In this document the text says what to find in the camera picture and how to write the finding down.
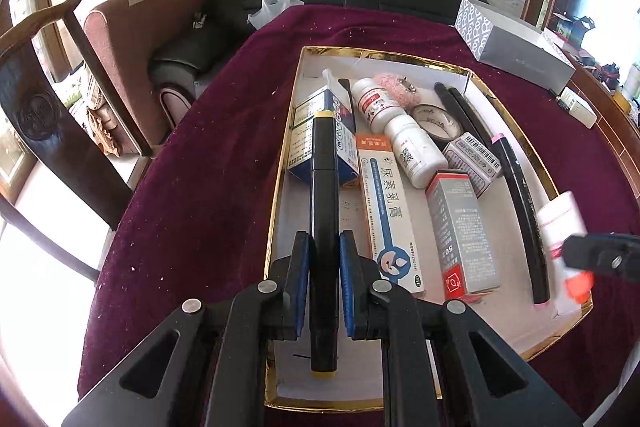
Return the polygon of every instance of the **metal screw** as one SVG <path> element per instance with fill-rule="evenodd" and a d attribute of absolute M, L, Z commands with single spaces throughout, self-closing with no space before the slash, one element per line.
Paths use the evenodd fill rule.
<path fill-rule="evenodd" d="M 275 281 L 270 281 L 267 279 L 266 281 L 261 281 L 258 283 L 258 292 L 260 293 L 271 293 L 278 289 L 278 285 Z"/>
<path fill-rule="evenodd" d="M 182 311 L 185 313 L 195 313 L 200 311 L 202 303 L 197 299 L 187 299 L 182 303 Z"/>
<path fill-rule="evenodd" d="M 377 281 L 373 281 L 371 287 L 374 292 L 386 293 L 391 290 L 391 283 L 384 279 L 378 279 Z"/>
<path fill-rule="evenodd" d="M 449 301 L 447 303 L 447 310 L 456 315 L 460 315 L 465 312 L 466 304 L 463 301 Z"/>

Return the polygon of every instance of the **qr code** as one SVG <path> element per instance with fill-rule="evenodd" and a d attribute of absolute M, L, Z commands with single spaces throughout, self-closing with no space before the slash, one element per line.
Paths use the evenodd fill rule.
<path fill-rule="evenodd" d="M 414 157 L 411 156 L 411 153 L 407 149 L 402 149 L 400 152 L 400 161 L 407 166 L 409 163 L 414 161 Z"/>

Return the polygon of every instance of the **sunlit floor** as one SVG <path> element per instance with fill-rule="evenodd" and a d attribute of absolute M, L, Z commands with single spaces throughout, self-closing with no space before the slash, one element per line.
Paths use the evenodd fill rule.
<path fill-rule="evenodd" d="M 129 180 L 136 155 L 114 159 Z M 60 247 L 98 267 L 108 225 L 38 163 L 16 207 Z M 21 390 L 49 427 L 78 401 L 76 385 L 94 285 L 8 225 L 0 238 L 0 337 Z"/>

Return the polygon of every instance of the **purple tablecloth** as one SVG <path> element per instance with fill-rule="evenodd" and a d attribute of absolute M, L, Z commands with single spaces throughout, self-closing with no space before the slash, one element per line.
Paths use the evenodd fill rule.
<path fill-rule="evenodd" d="M 217 302 L 262 278 L 282 133 L 300 48 L 354 46 L 473 69 L 572 190 L 590 232 L 640 233 L 638 206 L 609 147 L 543 89 L 474 60 L 455 29 L 411 16 L 294 7 L 256 32 L 194 104 L 122 220 L 89 319 L 84 396 L 188 298 Z M 640 333 L 640 287 L 597 277 L 591 314 L 533 367 L 585 417 L 612 391 Z M 381 412 L 268 410 L 267 425 L 383 425 Z"/>

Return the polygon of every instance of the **tape roll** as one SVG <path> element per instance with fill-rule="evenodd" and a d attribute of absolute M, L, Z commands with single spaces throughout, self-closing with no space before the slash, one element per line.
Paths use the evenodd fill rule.
<path fill-rule="evenodd" d="M 447 111 L 436 106 L 421 103 L 411 110 L 411 117 L 417 121 L 441 151 L 449 142 L 462 135 L 462 126 Z"/>

